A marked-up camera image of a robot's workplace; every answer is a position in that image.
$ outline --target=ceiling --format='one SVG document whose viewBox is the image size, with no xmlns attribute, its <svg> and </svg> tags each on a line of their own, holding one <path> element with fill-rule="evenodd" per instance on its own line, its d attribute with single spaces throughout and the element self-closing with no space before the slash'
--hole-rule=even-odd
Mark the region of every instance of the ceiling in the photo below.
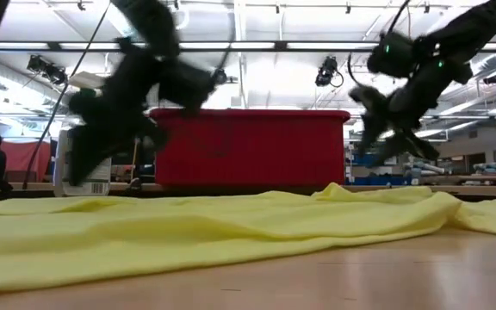
<svg viewBox="0 0 496 310">
<path fill-rule="evenodd" d="M 379 33 L 389 26 L 397 13 L 402 0 L 351 0 L 349 14 L 345 2 L 326 0 L 184 0 L 176 12 L 176 23 L 182 41 L 228 40 L 235 26 L 244 29 L 237 34 L 238 40 L 370 40 L 378 39 Z M 409 14 L 403 12 L 396 28 L 415 38 L 445 25 L 480 0 L 431 0 L 429 12 L 425 11 L 425 1 L 414 0 L 409 6 Z M 0 41 L 82 41 L 91 37 L 108 3 L 107 0 L 83 0 L 85 10 L 77 7 L 77 0 L 11 0 L 0 27 Z M 276 4 L 280 4 L 277 13 Z M 242 22 L 235 25 L 235 18 Z M 112 41 L 124 34 L 127 25 L 119 15 L 108 14 L 97 32 L 95 41 Z M 80 58 L 79 53 L 41 53 L 43 58 L 56 65 L 64 66 L 70 73 Z M 226 64 L 229 76 L 241 77 L 240 84 L 225 84 L 219 87 L 208 100 L 209 109 L 231 107 L 233 97 L 244 97 L 248 109 L 344 109 L 354 115 L 363 112 L 347 92 L 354 87 L 349 79 L 345 60 L 347 53 L 335 53 L 339 71 L 345 80 L 341 87 L 316 87 L 314 79 L 319 66 L 329 53 L 242 53 L 234 54 Z M 6 105 L 1 106 L 0 114 L 26 114 L 34 111 L 39 115 L 48 112 L 54 100 L 28 100 L 28 96 L 18 96 L 31 89 L 43 92 L 47 99 L 51 86 L 43 78 L 32 77 L 26 70 L 28 53 L 0 53 L 0 65 L 10 68 L 0 71 L 0 76 L 16 82 L 11 87 L 14 92 Z M 222 53 L 185 53 L 184 58 L 207 67 L 217 66 Z M 365 53 L 354 56 L 353 70 L 363 83 L 373 84 L 380 91 L 388 93 L 404 83 L 390 77 L 369 74 L 365 65 Z M 480 54 L 472 65 L 479 63 L 491 54 Z M 88 53 L 79 71 L 104 75 L 110 73 L 120 62 L 118 53 Z M 22 74 L 27 86 L 17 86 L 23 81 L 15 75 Z M 440 97 L 440 105 L 433 114 L 441 113 L 461 103 L 475 100 L 473 105 L 457 114 L 484 114 L 496 108 L 496 85 L 471 82 L 466 86 L 453 84 Z M 429 128 L 448 129 L 464 123 L 461 120 L 428 121 Z"/>
</svg>

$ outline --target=yellow cloth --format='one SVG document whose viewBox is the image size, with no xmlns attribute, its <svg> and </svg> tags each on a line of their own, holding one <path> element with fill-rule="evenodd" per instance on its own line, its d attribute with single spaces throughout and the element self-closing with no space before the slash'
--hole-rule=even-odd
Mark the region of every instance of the yellow cloth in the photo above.
<svg viewBox="0 0 496 310">
<path fill-rule="evenodd" d="M 449 223 L 496 233 L 496 201 L 336 184 L 313 196 L 0 201 L 0 291 L 405 239 Z"/>
</svg>

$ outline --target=yellow fabric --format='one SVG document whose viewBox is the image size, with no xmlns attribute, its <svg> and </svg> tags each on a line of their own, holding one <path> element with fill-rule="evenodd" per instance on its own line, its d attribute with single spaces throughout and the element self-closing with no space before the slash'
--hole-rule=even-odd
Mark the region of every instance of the yellow fabric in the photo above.
<svg viewBox="0 0 496 310">
<path fill-rule="evenodd" d="M 336 184 L 313 196 L 0 201 L 0 291 L 405 239 L 447 224 L 496 233 L 496 201 Z"/>
</svg>

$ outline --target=red bin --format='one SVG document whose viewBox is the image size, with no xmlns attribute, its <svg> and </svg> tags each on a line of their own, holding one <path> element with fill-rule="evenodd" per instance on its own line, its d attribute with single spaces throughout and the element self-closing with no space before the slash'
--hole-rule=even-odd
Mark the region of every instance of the red bin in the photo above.
<svg viewBox="0 0 496 310">
<path fill-rule="evenodd" d="M 154 109 L 170 132 L 156 156 L 164 186 L 324 186 L 344 183 L 344 111 Z"/>
</svg>

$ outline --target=barcode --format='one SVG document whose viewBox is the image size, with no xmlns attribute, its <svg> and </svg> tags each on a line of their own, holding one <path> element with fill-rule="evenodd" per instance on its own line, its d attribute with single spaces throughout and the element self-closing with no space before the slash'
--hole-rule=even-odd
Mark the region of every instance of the barcode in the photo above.
<svg viewBox="0 0 496 310">
<path fill-rule="evenodd" d="M 104 183 L 92 183 L 91 193 L 93 194 L 103 194 L 104 193 Z"/>
</svg>

